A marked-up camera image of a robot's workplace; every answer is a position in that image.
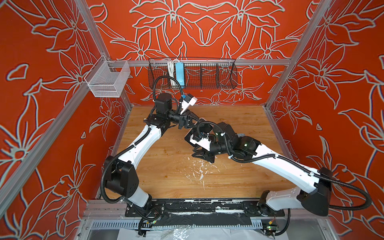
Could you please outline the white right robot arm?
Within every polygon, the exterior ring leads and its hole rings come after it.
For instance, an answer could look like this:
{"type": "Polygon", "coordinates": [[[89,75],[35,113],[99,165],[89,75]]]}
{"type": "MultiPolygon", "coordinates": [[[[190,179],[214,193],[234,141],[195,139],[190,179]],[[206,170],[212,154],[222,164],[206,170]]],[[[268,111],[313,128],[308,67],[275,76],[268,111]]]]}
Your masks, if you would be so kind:
{"type": "Polygon", "coordinates": [[[329,169],[323,167],[318,170],[299,164],[252,137],[235,133],[224,122],[198,123],[185,140],[195,148],[195,158],[213,163],[217,155],[227,154],[229,159],[237,163],[261,166],[295,184],[294,188],[285,191],[264,191],[259,200],[259,209],[264,215],[283,209],[305,209],[314,215],[326,217],[330,209],[358,211],[372,204],[372,198],[366,191],[334,179],[329,169]],[[360,193],[365,198],[364,203],[349,207],[331,205],[333,185],[360,193]]]}

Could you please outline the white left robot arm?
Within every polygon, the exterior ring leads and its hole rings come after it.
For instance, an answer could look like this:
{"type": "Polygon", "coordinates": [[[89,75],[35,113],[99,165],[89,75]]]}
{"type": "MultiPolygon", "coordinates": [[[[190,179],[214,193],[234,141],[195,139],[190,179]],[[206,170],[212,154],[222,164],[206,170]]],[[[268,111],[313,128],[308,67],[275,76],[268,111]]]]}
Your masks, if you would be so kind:
{"type": "Polygon", "coordinates": [[[189,111],[189,106],[195,104],[197,99],[192,95],[185,95],[182,85],[177,79],[165,76],[172,81],[180,90],[181,97],[174,100],[172,95],[155,93],[158,82],[163,77],[158,77],[153,85],[154,108],[144,120],[145,127],[138,137],[124,150],[115,156],[109,156],[104,163],[104,171],[101,177],[100,192],[102,198],[109,204],[120,201],[147,208],[151,202],[150,194],[139,186],[137,168],[153,144],[158,141],[164,133],[172,128],[179,129],[194,128],[193,122],[199,118],[189,111]]]}

